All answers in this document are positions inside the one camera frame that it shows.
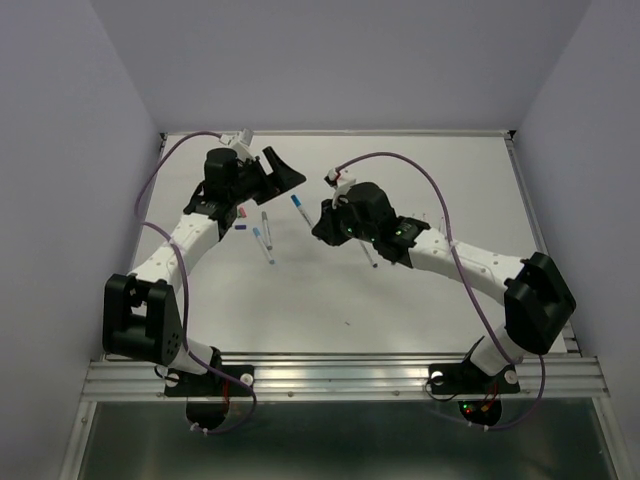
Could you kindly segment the purple marker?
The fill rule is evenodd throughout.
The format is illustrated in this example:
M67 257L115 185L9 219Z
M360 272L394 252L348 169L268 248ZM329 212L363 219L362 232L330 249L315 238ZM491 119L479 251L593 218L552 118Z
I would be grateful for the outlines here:
M359 245L360 245L360 247L361 247L361 249L362 249L362 251L363 251L363 253L364 253L364 255L365 255L366 259L367 259L367 261L369 262L370 266L372 268L374 268L374 269L378 268L378 263L374 260L372 254L369 252L366 244L364 242L360 241Z

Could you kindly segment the grey marker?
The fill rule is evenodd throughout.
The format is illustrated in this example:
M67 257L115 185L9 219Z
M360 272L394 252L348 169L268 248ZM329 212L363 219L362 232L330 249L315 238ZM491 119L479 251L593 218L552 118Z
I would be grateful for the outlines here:
M263 228L263 239L268 251L273 249L272 237L270 232L269 217L266 211L261 212L261 221Z

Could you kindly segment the light blue marker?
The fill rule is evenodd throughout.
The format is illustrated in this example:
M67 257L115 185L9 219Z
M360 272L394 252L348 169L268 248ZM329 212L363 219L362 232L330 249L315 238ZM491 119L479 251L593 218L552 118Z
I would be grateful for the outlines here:
M253 227L252 231L253 231L253 234L254 234L254 236L256 238L256 241L258 242L258 245L260 246L261 251L263 252L267 262L270 265L274 265L275 264L275 259L273 258L269 248L267 247L266 242L265 242L265 240L264 240L264 238L263 238L263 236L261 234L260 229L258 227Z

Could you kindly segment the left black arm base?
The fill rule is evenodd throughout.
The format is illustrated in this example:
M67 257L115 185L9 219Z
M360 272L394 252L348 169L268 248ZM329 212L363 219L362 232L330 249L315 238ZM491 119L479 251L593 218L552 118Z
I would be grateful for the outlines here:
M230 433L254 415L257 399L253 391L253 365L222 365L221 371L234 381L210 372L204 375L155 366L154 374L164 381L164 395L184 399L189 428L204 436Z

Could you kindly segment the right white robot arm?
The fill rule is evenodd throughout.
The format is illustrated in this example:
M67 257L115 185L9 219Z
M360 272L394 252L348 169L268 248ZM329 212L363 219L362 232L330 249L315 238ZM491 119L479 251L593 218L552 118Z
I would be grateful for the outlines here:
M480 292L503 306L504 323L490 329L468 357L490 377L526 354L546 355L576 309L550 256L507 256L450 240L422 220L397 215L386 193L371 182L324 200L312 234L333 247L367 242L392 264L458 281L469 293Z

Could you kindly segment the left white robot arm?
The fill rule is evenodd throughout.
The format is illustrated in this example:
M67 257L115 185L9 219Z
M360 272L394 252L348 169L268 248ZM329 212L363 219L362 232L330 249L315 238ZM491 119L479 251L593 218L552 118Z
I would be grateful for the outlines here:
M177 293L188 275L231 229L238 207L262 205L303 184L305 176L271 147L262 151L271 169L237 147L210 150L204 178L163 244L130 273L114 274L104 290L102 345L106 352L173 370L206 375L220 368L217 349L188 338Z

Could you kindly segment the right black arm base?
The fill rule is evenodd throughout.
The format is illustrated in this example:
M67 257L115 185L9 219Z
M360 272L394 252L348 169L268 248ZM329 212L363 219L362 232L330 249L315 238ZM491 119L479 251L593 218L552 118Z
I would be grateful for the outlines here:
M501 396L521 391L513 366L487 375L468 356L460 362L431 364L423 389L435 401L456 400L464 420L487 429L496 427L501 419Z

